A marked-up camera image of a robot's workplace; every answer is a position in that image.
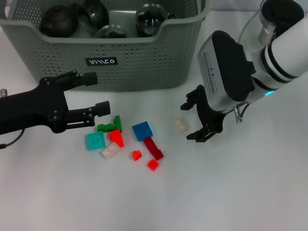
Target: red lego brick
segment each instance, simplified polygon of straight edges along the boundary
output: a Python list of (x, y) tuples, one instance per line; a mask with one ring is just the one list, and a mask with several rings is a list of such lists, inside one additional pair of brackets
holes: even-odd
[(151, 160), (149, 163), (148, 163), (148, 167), (150, 170), (152, 171), (155, 171), (159, 166), (159, 163), (155, 160)]
[(151, 137), (146, 138), (143, 142), (155, 160), (160, 160), (164, 157), (163, 153), (157, 148)]
[(142, 157), (142, 154), (141, 154), (140, 151), (133, 151), (133, 155), (132, 156), (133, 156), (133, 160), (137, 161), (137, 160), (139, 160)]
[(109, 139), (113, 142), (116, 142), (120, 148), (124, 147), (123, 138), (120, 130), (111, 131), (109, 134)]

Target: basket label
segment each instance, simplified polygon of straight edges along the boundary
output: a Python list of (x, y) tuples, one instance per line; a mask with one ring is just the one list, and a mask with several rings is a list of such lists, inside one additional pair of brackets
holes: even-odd
[(88, 66), (118, 65), (116, 57), (86, 58)]

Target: white table surface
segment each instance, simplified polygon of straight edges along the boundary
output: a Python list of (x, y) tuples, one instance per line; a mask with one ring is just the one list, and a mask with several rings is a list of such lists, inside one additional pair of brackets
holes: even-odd
[[(196, 48), (215, 30), (238, 39), (253, 13), (211, 12)], [(254, 103), (237, 125), (207, 143), (187, 141), (201, 128), (196, 109), (181, 112), (185, 95), (202, 84), (196, 54), (186, 83), (170, 90), (113, 93), (68, 91), (70, 109), (109, 100), (109, 123), (121, 115), (126, 147), (112, 159), (86, 151), (94, 128), (53, 134), (26, 130), (0, 151), (2, 231), (306, 231), (308, 230), (308, 78)], [(37, 83), (0, 31), (0, 88), (21, 93)], [(172, 119), (186, 118), (179, 135)], [(156, 172), (131, 126), (148, 121), (166, 155)], [(19, 132), (0, 136), (10, 142)], [(143, 158), (132, 161), (131, 152)]]

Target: building block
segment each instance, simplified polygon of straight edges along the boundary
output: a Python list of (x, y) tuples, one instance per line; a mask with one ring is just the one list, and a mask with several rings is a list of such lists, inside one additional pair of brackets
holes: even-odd
[(133, 126), (133, 130), (138, 141), (143, 141), (146, 138), (153, 136), (148, 122), (143, 122), (141, 124)]
[(90, 151), (106, 147), (104, 133), (102, 131), (88, 134), (87, 141)]
[(110, 144), (107, 148), (105, 148), (102, 151), (102, 154), (106, 159), (109, 159), (109, 158), (115, 156), (119, 151), (120, 151), (119, 145), (117, 145), (117, 143), (113, 142), (112, 144)]
[(103, 131), (103, 132), (111, 132), (116, 130), (116, 127), (113, 124), (100, 124), (97, 126), (97, 131)]
[(120, 130), (120, 132), (122, 132), (122, 123), (119, 115), (115, 116), (114, 125), (116, 130)]
[(160, 160), (164, 157), (162, 151), (157, 148), (151, 137), (146, 138), (143, 142), (155, 160)]
[(137, 161), (142, 157), (142, 154), (140, 151), (133, 151), (132, 157), (134, 161)]
[(151, 160), (149, 163), (148, 163), (148, 167), (150, 170), (152, 171), (155, 171), (159, 166), (159, 163), (155, 160)]
[(188, 124), (183, 118), (176, 118), (173, 120), (173, 124), (179, 133), (186, 132), (188, 130)]
[(109, 134), (109, 139), (113, 142), (116, 142), (120, 148), (124, 147), (123, 138), (120, 130), (111, 131)]

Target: small red cube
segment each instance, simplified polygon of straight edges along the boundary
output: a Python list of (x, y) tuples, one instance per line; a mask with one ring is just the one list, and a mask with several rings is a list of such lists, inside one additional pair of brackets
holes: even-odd
[(148, 163), (148, 167), (150, 170), (152, 171), (155, 171), (159, 166), (159, 163), (156, 161), (156, 160), (151, 160), (149, 163)]
[(142, 154), (141, 154), (140, 151), (133, 151), (133, 155), (132, 156), (133, 156), (133, 160), (137, 161), (137, 160), (139, 160), (142, 157)]

